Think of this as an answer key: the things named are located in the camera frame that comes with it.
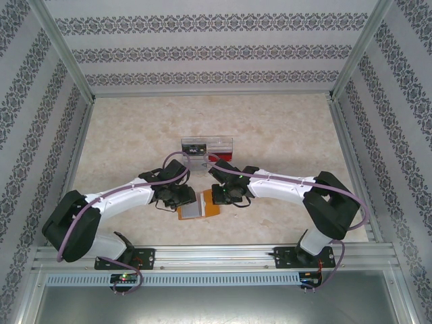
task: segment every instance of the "robotic arm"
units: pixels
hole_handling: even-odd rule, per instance
[[[247,166],[242,172],[251,175],[247,177],[227,173],[222,169],[240,171],[222,159],[209,170],[222,184],[212,185],[213,202],[216,205],[247,207],[249,205],[237,205],[245,197],[249,204],[251,198],[276,198],[306,207],[315,226],[303,234],[296,247],[296,256],[293,256],[305,266],[311,264],[332,240],[342,240],[345,237],[360,208],[360,204],[344,194],[306,185],[320,184],[349,192],[329,172],[322,171],[317,177],[297,178]]]
[[[67,239],[63,259],[74,262],[82,257],[107,257],[130,264],[134,252],[132,244],[120,233],[104,233],[98,227],[114,215],[140,205],[162,200],[165,207],[176,210],[179,206],[193,203],[196,201],[195,192],[188,185],[180,184],[182,179],[160,184],[180,176],[185,170],[179,161],[172,160],[163,169],[142,173],[128,184],[106,192],[86,195],[77,190],[68,192],[44,224],[42,233],[60,250],[72,221],[92,203]]]

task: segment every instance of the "red object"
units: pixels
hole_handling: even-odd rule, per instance
[[[212,153],[214,155],[217,155],[220,159],[223,159],[227,162],[230,162],[232,160],[232,153],[214,153],[214,152],[212,152]],[[210,162],[216,162],[217,160],[215,157],[210,156],[209,161]]]

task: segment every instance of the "perforated metal strip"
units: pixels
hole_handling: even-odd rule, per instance
[[[97,287],[110,286],[110,273],[52,274],[46,286],[57,287]],[[144,286],[284,286],[299,285],[298,272],[276,273],[145,273]],[[118,286],[134,286],[119,283]]]

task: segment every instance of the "marble-pattern floor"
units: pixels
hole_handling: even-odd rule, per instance
[[[87,194],[125,184],[160,167],[188,136],[233,137],[232,163],[240,169],[254,165],[289,176],[325,170],[352,188],[324,94],[275,94],[97,99],[74,189]],[[213,183],[207,173],[189,180],[196,191]],[[245,209],[222,206],[218,216],[188,221],[141,206],[101,228],[134,245],[281,244],[297,243],[312,224],[303,206],[260,198]],[[345,241],[367,241],[366,232],[349,232]]]

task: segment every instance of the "black mounting bracket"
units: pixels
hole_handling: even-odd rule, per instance
[[[139,270],[153,270],[153,265],[155,264],[155,251],[154,248],[135,248],[129,265]],[[100,258],[96,258],[94,269],[126,270],[120,265],[114,265],[113,263],[109,263]]]
[[[276,269],[319,268],[319,261],[321,261],[322,268],[334,268],[336,266],[333,249],[330,246],[325,246],[321,253],[308,264],[298,260],[295,246],[275,247],[270,255],[275,257]]]

